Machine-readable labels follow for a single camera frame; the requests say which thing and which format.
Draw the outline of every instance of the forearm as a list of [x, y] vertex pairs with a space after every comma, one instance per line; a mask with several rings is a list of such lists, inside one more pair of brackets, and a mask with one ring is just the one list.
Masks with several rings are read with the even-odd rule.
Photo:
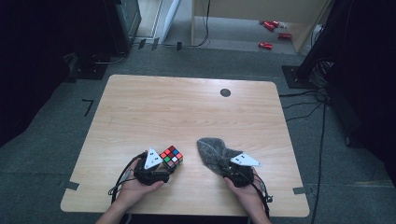
[[239, 198], [239, 202], [247, 211], [249, 217], [253, 221], [254, 224], [270, 224], [271, 221], [268, 219], [265, 214], [264, 207], [262, 205], [262, 201], [257, 198], [247, 199], [247, 198]]
[[271, 224], [263, 208], [249, 209], [247, 213], [254, 224]]
[[107, 211], [96, 221], [96, 224], [119, 224], [128, 208], [116, 200]]

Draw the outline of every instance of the wooden table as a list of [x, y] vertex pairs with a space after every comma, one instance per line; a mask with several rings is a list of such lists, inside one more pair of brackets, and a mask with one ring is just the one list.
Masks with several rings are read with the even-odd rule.
[[[223, 97], [222, 89], [231, 95]], [[125, 75], [106, 85], [70, 179], [79, 188], [65, 191], [62, 209], [105, 212], [107, 192], [132, 157], [173, 145], [183, 164], [131, 213], [245, 216], [222, 177], [203, 166], [196, 146], [201, 137], [218, 137], [262, 163], [256, 170], [274, 195], [271, 216], [308, 215], [305, 195], [293, 193], [303, 184], [274, 83]]]

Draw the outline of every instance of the hand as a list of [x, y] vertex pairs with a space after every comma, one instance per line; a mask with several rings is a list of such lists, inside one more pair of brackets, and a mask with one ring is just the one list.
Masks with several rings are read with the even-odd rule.
[[[253, 184], [258, 189], [261, 189], [262, 187], [260, 186], [260, 181], [258, 180], [258, 177], [256, 177], [257, 172], [253, 167], [251, 169], [253, 169], [253, 174], [255, 175]], [[227, 187], [235, 194], [238, 201], [245, 208], [253, 223], [271, 223], [267, 215], [265, 215], [262, 200], [253, 186], [247, 185], [242, 188], [236, 188], [233, 185], [233, 181], [228, 177], [224, 177], [224, 181], [227, 184]]]
[[117, 197], [116, 201], [110, 205], [107, 211], [97, 220], [97, 224], [120, 223], [122, 216], [132, 206], [139, 202], [145, 194], [160, 188], [164, 184], [163, 181], [158, 181], [151, 186], [147, 186], [141, 184], [137, 179], [134, 179], [134, 168], [136, 167], [139, 160], [140, 159], [135, 160], [128, 168], [128, 170], [131, 170], [131, 173], [129, 173], [126, 179], [133, 180], [129, 180], [121, 184], [119, 196]]
[[[131, 170], [131, 173], [126, 178], [127, 180], [134, 179], [134, 168], [140, 160], [140, 158], [135, 160], [128, 168], [128, 170]], [[121, 189], [116, 202], [125, 206], [125, 208], [128, 210], [137, 202], [139, 202], [145, 194], [160, 188], [163, 184], [163, 181], [158, 181], [151, 186], [147, 186], [141, 184], [137, 179], [126, 181], [121, 184]]]

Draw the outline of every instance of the red tool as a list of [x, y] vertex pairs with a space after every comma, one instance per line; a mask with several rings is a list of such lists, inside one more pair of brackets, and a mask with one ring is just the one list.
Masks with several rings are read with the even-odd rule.
[[261, 48], [261, 49], [269, 49], [269, 50], [271, 50], [272, 46], [273, 46], [272, 44], [264, 42], [264, 41], [260, 42], [260, 44], [259, 44], [259, 48]]
[[270, 22], [275, 26], [275, 28], [279, 27], [279, 21], [270, 21]]
[[267, 28], [269, 31], [274, 31], [275, 30], [275, 26], [270, 21], [265, 21], [263, 23], [263, 26], [265, 28]]
[[277, 38], [282, 38], [282, 39], [291, 39], [291, 34], [288, 33], [279, 33]]

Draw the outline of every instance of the black cable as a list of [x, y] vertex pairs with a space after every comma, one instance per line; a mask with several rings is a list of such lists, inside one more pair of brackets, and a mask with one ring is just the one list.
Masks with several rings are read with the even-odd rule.
[[204, 21], [204, 26], [205, 26], [205, 29], [206, 29], [206, 35], [205, 35], [204, 40], [201, 42], [201, 44], [196, 45], [196, 46], [192, 46], [194, 48], [201, 47], [206, 42], [206, 40], [209, 38], [209, 27], [208, 27], [208, 24], [207, 24], [208, 19], [209, 19], [209, 11], [210, 11], [210, 0], [207, 2], [206, 22]]
[[108, 195], [111, 195], [111, 203], [114, 203], [114, 201], [116, 201], [117, 198], [117, 192], [118, 192], [118, 187], [120, 185], [120, 181], [122, 179], [122, 177], [124, 176], [125, 172], [128, 170], [128, 168], [131, 166], [131, 164], [137, 160], [138, 158], [142, 158], [144, 155], [146, 154], [146, 152], [141, 153], [140, 155], [135, 156], [134, 158], [131, 159], [130, 162], [128, 162], [128, 164], [125, 166], [125, 168], [123, 169], [122, 173], [120, 174], [119, 179], [117, 180], [117, 183], [115, 185], [115, 187], [113, 187], [111, 190], [108, 191]]
[[321, 97], [324, 97], [324, 98], [327, 98], [327, 95], [326, 94], [324, 94], [324, 93], [322, 93], [322, 92], [320, 92], [320, 91], [317, 91], [317, 93], [319, 93], [319, 95], [317, 95], [317, 94], [308, 94], [309, 92], [307, 92], [306, 94], [297, 94], [297, 95], [288, 95], [289, 97], [291, 97], [291, 96], [300, 96], [300, 95], [304, 95], [304, 96], [315, 96], [315, 98], [317, 99], [317, 101], [318, 102], [324, 102], [324, 100], [321, 100], [321, 99], [319, 99], [319, 96], [321, 96]]
[[308, 118], [308, 117], [310, 117], [314, 112], [315, 112], [315, 110], [317, 110], [318, 109], [318, 107], [320, 106], [320, 105], [322, 105], [323, 103], [319, 103], [312, 111], [311, 111], [311, 113], [309, 113], [308, 115], [304, 115], [304, 116], [300, 116], [300, 117], [295, 117], [295, 118], [291, 118], [291, 119], [286, 119], [286, 121], [289, 121], [289, 120], [292, 120], [292, 119], [303, 119], [303, 118]]
[[323, 88], [317, 88], [314, 91], [303, 91], [303, 92], [299, 92], [299, 93], [280, 94], [279, 97], [294, 97], [294, 96], [306, 95], [307, 93], [311, 93], [311, 92], [317, 92], [317, 93], [321, 94], [322, 96], [325, 96], [325, 94], [323, 94], [322, 92], [319, 91], [321, 89], [323, 89]]
[[326, 105], [327, 105], [327, 100], [325, 100], [325, 102], [323, 104], [322, 133], [320, 136], [319, 162], [318, 162], [318, 188], [317, 188], [317, 197], [315, 199], [314, 210], [312, 212], [311, 224], [315, 223], [315, 217], [317, 215], [317, 209], [318, 209], [318, 200], [319, 200], [320, 185], [321, 185], [323, 138], [324, 138], [325, 123], [326, 123], [325, 122], [325, 120], [326, 120]]
[[104, 62], [104, 63], [101, 63], [101, 62], [94, 62], [94, 63], [97, 63], [97, 64], [113, 64], [113, 63], [119, 63], [120, 61], [122, 61], [122, 59], [125, 58], [125, 56], [126, 56], [126, 52], [122, 52], [121, 58], [118, 59], [118, 60], [116, 60], [115, 62]]
[[259, 190], [257, 187], [256, 187], [256, 185], [254, 184], [254, 181], [252, 182], [252, 181], [250, 181], [250, 179], [247, 177], [247, 176], [245, 176], [244, 174], [242, 174], [240, 171], [238, 171], [238, 170], [234, 170], [235, 172], [237, 172], [238, 174], [240, 174], [242, 177], [244, 177], [248, 182], [249, 182], [249, 184], [251, 185], [251, 186], [253, 186], [253, 188], [257, 191], [257, 194], [259, 194], [259, 197], [260, 197], [260, 199], [262, 200], [262, 204], [264, 205], [264, 211], [265, 211], [265, 215], [267, 215], [267, 217], [268, 218], [270, 218], [270, 208], [268, 207], [268, 204], [267, 204], [267, 202], [268, 202], [268, 193], [267, 193], [267, 190], [266, 190], [266, 188], [265, 188], [265, 197], [262, 195], [262, 191], [261, 190]]
[[354, 2], [355, 2], [355, 0], [352, 0], [352, 2], [350, 3], [349, 11], [348, 11], [347, 16], [346, 16], [346, 28], [345, 28], [345, 31], [344, 31], [344, 40], [343, 40], [343, 45], [342, 45], [343, 48], [344, 48], [344, 46], [346, 45], [346, 42], [347, 42], [347, 27], [349, 25], [350, 12], [352, 11], [352, 7], [353, 7], [353, 3]]
[[282, 109], [287, 109], [287, 108], [291, 108], [292, 106], [295, 105], [315, 105], [318, 102], [302, 102], [302, 103], [296, 103], [296, 104], [292, 104], [292, 105], [288, 105], [288, 106], [282, 106]]
[[119, 190], [118, 190], [119, 186], [120, 186], [121, 184], [123, 184], [123, 183], [125, 183], [125, 182], [127, 182], [127, 181], [131, 181], [131, 180], [136, 180], [136, 178], [133, 178], [133, 179], [126, 179], [126, 180], [121, 181], [119, 184], [117, 184], [117, 185], [114, 186], [112, 189], [110, 189], [110, 190], [108, 191], [107, 194], [108, 194], [108, 195], [113, 195], [113, 193], [114, 193], [115, 190], [117, 190], [117, 192], [119, 192]]
[[[188, 45], [188, 46], [183, 46], [183, 48], [198, 48], [201, 47], [208, 39], [209, 39], [209, 26], [208, 26], [208, 20], [209, 20], [209, 11], [210, 11], [210, 0], [207, 2], [207, 10], [206, 10], [206, 18], [203, 16], [203, 22], [204, 22], [204, 27], [206, 30], [205, 37], [203, 41], [199, 45]], [[171, 45], [171, 44], [158, 44], [160, 46], [166, 46], [166, 47], [176, 47], [177, 45]]]
[[[315, 34], [315, 43], [317, 42], [318, 37], [320, 36], [320, 34], [322, 33], [322, 31], [323, 31], [323, 25], [320, 27], [320, 30]], [[312, 42], [312, 38], [313, 38], [313, 37], [314, 37], [314, 32], [311, 33], [311, 48], [312, 48], [312, 46], [314, 45], [314, 43]]]

